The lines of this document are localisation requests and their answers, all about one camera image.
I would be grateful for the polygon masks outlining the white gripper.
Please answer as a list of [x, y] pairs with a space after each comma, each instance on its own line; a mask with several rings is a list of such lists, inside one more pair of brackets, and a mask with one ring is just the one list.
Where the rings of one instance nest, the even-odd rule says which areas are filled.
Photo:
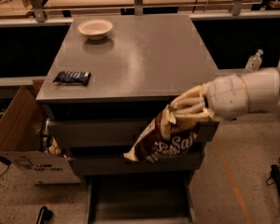
[[202, 85], [193, 87], [176, 97], [170, 103], [171, 108], [178, 109], [174, 112], [175, 117], [198, 121], [218, 121], [235, 119], [248, 112], [247, 89], [239, 76], [217, 77], [205, 84], [204, 93], [208, 108], [205, 106]]

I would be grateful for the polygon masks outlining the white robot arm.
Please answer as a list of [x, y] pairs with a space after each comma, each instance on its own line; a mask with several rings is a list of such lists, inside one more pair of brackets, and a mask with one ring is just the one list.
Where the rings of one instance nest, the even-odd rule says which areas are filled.
[[169, 105], [168, 118], [235, 119], [248, 113], [280, 114], [280, 60], [276, 67], [216, 77], [196, 86]]

